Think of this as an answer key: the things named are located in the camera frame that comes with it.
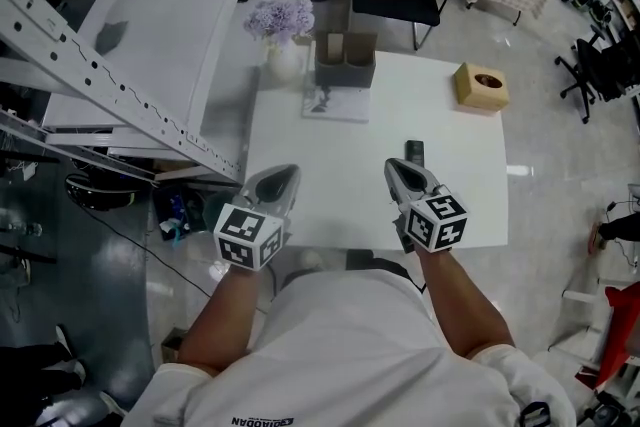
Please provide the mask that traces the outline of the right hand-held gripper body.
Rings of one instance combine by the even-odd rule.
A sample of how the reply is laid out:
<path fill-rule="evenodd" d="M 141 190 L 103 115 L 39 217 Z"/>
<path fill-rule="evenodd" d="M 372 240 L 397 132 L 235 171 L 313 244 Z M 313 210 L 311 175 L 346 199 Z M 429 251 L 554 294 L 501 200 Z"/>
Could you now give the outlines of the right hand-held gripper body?
<path fill-rule="evenodd" d="M 436 186 L 419 199 L 399 205 L 394 221 L 405 253 L 417 247 L 436 253 L 461 242 L 469 212 L 460 197 L 446 185 Z"/>

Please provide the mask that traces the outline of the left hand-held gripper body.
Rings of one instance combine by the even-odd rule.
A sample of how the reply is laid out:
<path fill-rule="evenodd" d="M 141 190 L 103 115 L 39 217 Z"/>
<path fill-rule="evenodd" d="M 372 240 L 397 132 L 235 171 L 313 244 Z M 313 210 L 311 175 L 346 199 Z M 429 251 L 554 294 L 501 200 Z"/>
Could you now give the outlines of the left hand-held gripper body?
<path fill-rule="evenodd" d="M 249 194 L 216 194 L 214 242 L 218 256 L 239 268 L 260 271 L 288 242 L 291 209 L 287 198 L 267 202 Z"/>

